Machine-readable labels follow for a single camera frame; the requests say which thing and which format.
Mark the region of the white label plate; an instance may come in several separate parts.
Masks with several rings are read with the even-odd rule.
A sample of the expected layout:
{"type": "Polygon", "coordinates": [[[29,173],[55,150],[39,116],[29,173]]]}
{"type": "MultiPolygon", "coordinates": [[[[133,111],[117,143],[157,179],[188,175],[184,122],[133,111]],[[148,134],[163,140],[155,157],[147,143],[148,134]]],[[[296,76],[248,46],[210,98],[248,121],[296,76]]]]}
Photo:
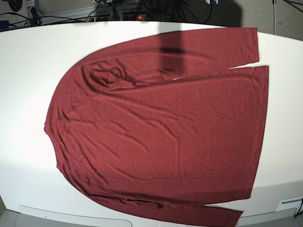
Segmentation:
{"type": "Polygon", "coordinates": [[[289,210],[289,209],[293,209],[293,208],[296,208],[296,211],[300,211],[302,208],[302,205],[303,205],[302,197],[281,200],[276,209],[276,212],[283,211],[283,210],[289,210]]]}

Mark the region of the black power strip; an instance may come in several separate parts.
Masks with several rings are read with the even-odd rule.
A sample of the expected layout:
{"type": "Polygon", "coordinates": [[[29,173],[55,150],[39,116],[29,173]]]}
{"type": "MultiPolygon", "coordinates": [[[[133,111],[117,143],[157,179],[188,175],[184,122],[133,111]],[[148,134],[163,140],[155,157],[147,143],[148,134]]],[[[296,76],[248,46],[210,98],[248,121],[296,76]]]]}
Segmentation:
{"type": "Polygon", "coordinates": [[[120,15],[99,15],[91,16],[88,19],[89,22],[99,22],[99,21],[146,21],[146,14],[122,14],[120,15]]]}

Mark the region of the dark red long-sleeve shirt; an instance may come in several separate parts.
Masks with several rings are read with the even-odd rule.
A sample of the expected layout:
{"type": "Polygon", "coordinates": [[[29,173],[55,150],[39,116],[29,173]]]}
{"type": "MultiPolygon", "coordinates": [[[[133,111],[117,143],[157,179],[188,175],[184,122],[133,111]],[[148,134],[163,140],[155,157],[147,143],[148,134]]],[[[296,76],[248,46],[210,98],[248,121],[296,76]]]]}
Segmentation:
{"type": "Polygon", "coordinates": [[[152,35],[98,50],[59,82],[44,130],[57,168],[94,202],[185,225],[233,227],[263,143],[268,66],[256,28],[152,35]]]}

